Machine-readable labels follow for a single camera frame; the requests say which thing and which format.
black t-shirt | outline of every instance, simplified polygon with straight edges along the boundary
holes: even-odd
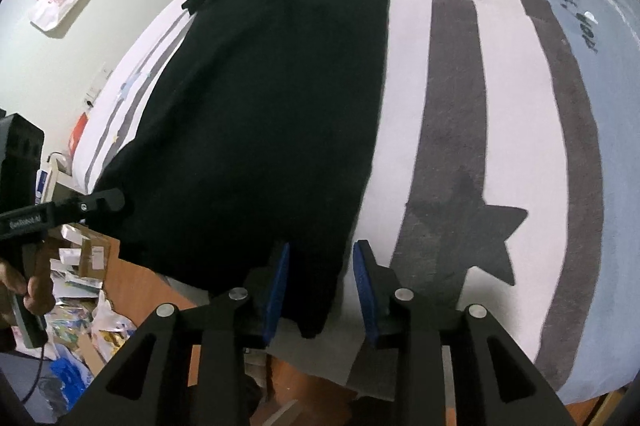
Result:
[[[188,0],[197,12],[90,225],[121,258],[221,293],[291,246],[284,315],[324,325],[370,173],[388,0]]]

gray star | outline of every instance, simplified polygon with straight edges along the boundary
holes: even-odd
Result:
[[[515,285],[504,242],[527,217],[527,210],[488,205],[463,174],[447,202],[414,203],[411,211],[438,240],[430,292],[441,304],[455,307],[466,272],[473,266]]]

wall socket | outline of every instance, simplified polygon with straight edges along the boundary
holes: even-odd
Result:
[[[109,67],[106,62],[100,66],[100,69],[94,75],[94,78],[91,81],[91,85],[89,85],[89,88],[84,95],[84,99],[82,100],[82,107],[84,108],[84,110],[93,108],[98,94],[100,94],[102,88],[107,83],[107,80],[109,79],[109,76],[111,76],[112,72],[113,68]]]

red object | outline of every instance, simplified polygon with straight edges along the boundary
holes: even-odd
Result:
[[[87,121],[89,121],[89,118],[85,113],[82,113],[82,116],[80,116],[80,118],[78,119],[78,123],[76,123],[76,126],[71,132],[71,136],[69,137],[69,156],[71,156],[71,159],[74,158],[76,148],[78,147],[78,142],[82,137],[82,133],[84,132],[84,127],[86,126]]]

striped bed sheet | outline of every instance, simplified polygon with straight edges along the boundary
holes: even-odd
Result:
[[[73,164],[88,192],[135,138],[189,29],[184,1],[158,15],[100,94]],[[412,289],[437,284],[459,308],[488,307],[565,402],[614,390],[640,368],[639,8],[638,0],[389,5],[378,138],[353,240],[367,239]],[[504,244],[458,244],[448,257],[424,246],[424,214],[449,211],[426,205],[443,187],[452,201],[475,201],[481,225]],[[457,225],[473,234],[479,224]],[[351,265],[322,334],[302,340],[283,321],[270,350],[310,374],[393,395],[395,361],[364,343]]]

